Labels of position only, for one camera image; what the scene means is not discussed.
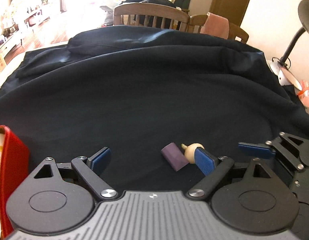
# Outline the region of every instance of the wooden chair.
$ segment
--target wooden chair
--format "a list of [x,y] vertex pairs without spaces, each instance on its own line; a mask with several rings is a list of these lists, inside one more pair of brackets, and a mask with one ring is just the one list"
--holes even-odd
[[[190,16],[187,32],[193,33],[195,26],[199,26],[198,31],[195,33],[200,33],[201,27],[205,24],[208,16],[207,15],[193,15]],[[240,38],[242,43],[247,43],[249,39],[248,33],[246,33],[239,26],[229,22],[229,35],[228,40],[235,40],[236,37]]]
[[247,43],[249,39],[248,33],[246,33],[242,28],[239,26],[229,23],[229,36],[228,40],[234,40],[236,37],[241,38],[242,43]]
[[180,22],[179,30],[185,32],[189,22],[189,15],[176,8],[153,3],[125,3],[118,5],[113,10],[114,25],[125,24],[124,15],[128,15],[127,25],[131,24],[131,15],[136,15],[135,26],[140,26],[140,17],[144,17],[144,27],[149,26],[149,17],[153,16],[152,27],[157,26],[157,20],[161,20],[161,29],[165,28],[166,19],[171,19],[169,29],[173,29],[174,20]]
[[206,14],[190,16],[187,32],[188,33],[200,33],[201,27],[205,24],[207,18],[208,18],[208,15]]

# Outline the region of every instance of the pink towel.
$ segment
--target pink towel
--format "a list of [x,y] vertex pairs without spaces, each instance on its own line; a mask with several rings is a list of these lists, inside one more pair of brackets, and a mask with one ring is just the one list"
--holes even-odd
[[200,33],[228,39],[228,19],[213,13],[208,13],[208,18],[202,26]]

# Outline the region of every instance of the purple wooden block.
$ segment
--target purple wooden block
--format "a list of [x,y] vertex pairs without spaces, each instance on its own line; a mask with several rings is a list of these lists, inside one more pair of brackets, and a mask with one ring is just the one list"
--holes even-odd
[[175,171],[180,170],[189,163],[175,143],[168,144],[161,150],[161,153]]

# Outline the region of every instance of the silver bolt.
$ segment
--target silver bolt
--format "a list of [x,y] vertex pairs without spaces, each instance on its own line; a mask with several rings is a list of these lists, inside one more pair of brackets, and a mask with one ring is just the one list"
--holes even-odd
[[304,166],[300,163],[300,164],[298,164],[297,168],[298,168],[298,170],[303,170]]
[[205,192],[202,189],[191,189],[189,195],[192,197],[202,197]]
[[149,197],[152,198],[152,199],[155,199],[156,197],[158,197],[158,195],[153,193],[153,194],[149,195]]
[[117,195],[117,192],[112,188],[108,188],[108,189],[101,191],[101,196],[103,197],[114,197],[116,195]]

